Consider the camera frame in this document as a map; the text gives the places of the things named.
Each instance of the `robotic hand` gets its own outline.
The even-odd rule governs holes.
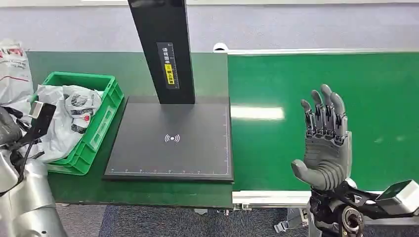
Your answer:
[[[372,219],[418,215],[419,185],[414,180],[393,184],[381,195],[348,184],[352,134],[347,130],[345,106],[327,85],[321,91],[324,104],[316,90],[311,92],[314,113],[307,101],[301,101],[306,123],[304,161],[291,163],[295,176],[311,186],[309,209],[321,236],[362,237],[364,215]]]
[[[55,209],[46,166],[28,158],[35,140],[46,134],[54,105],[34,102],[32,127],[25,136],[8,112],[0,107],[0,218],[8,236],[66,237]],[[28,145],[25,156],[18,149]]]
[[[349,177],[352,166],[352,133],[341,97],[325,84],[321,91],[311,91],[316,103],[313,113],[310,104],[301,100],[305,112],[304,162],[294,160],[292,169],[301,181],[319,190],[331,190]]]

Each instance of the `white bag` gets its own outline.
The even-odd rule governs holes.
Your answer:
[[[0,42],[0,106],[21,111],[25,116],[34,93],[28,57],[19,42]]]
[[[45,153],[38,160],[49,163],[68,156],[100,107],[102,94],[76,85],[38,85],[38,100],[56,106],[48,132],[32,147]]]

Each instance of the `black device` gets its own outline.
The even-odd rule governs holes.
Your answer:
[[[195,96],[185,0],[128,3],[158,101],[128,98],[104,178],[233,181],[230,100]]]
[[[311,190],[310,212],[324,237],[362,237],[364,216],[371,219],[419,215],[419,185],[396,183],[381,195],[351,187],[346,181],[330,191]]]

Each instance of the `metal bracket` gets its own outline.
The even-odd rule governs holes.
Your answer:
[[[288,208],[287,220],[281,221],[274,226],[276,233],[285,232],[288,229],[296,229],[308,226],[308,215],[305,208]]]

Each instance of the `white wall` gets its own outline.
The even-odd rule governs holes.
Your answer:
[[[0,8],[34,51],[142,51],[126,6]],[[419,4],[188,6],[191,49],[419,48]]]

